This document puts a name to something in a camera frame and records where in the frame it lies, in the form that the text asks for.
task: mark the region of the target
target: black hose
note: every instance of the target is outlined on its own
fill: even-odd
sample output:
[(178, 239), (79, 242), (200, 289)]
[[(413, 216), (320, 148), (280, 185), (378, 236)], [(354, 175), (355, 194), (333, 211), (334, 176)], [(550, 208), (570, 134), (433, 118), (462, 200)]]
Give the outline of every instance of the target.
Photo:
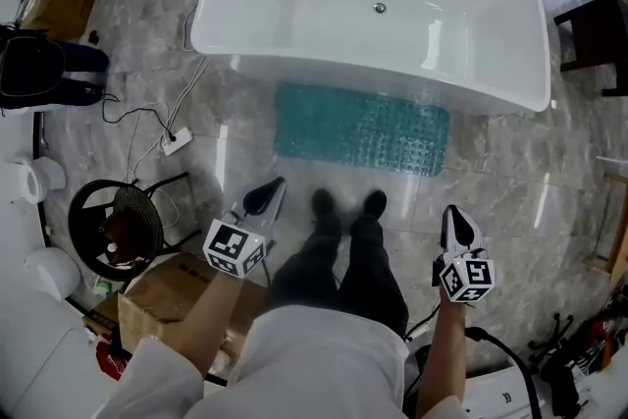
[(504, 344), (501, 340), (490, 335), (486, 330), (480, 327), (469, 327), (464, 331), (464, 335), (469, 339), (479, 342), (480, 340), (487, 340), (493, 343), (508, 356), (510, 356), (519, 367), (523, 380), (526, 383), (526, 390), (528, 390), (528, 397), (530, 399), (530, 411), (532, 412), (532, 419), (541, 419), (541, 407), (539, 406), (539, 398), (537, 397), (537, 390), (532, 382), (532, 375), (526, 367), (525, 363), (517, 356), (510, 347)]

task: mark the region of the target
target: white toilet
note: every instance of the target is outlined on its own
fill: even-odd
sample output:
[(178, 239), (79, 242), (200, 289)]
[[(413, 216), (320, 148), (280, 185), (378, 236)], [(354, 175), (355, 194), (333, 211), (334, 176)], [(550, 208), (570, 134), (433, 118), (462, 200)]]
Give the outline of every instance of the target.
[(23, 197), (31, 204), (43, 201), (49, 190), (66, 186), (66, 174), (59, 163), (48, 157), (32, 160), (27, 156), (4, 163), (3, 199), (15, 201)]

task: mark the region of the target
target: power strip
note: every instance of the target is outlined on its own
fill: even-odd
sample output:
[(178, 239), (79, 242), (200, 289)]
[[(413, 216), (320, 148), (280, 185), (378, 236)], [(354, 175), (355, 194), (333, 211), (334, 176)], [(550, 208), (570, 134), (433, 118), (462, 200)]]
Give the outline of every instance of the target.
[(162, 148), (167, 156), (170, 156), (185, 147), (192, 141), (192, 132), (189, 128), (182, 128), (175, 133), (175, 140), (170, 141), (167, 137), (162, 141)]

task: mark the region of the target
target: white freestanding bathtub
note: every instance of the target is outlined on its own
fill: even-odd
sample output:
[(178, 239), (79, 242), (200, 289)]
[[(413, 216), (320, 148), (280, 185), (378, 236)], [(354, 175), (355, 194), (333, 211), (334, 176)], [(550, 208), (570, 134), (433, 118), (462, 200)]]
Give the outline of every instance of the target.
[(474, 114), (538, 112), (550, 101), (541, 0), (200, 0), (191, 41), (256, 79)]

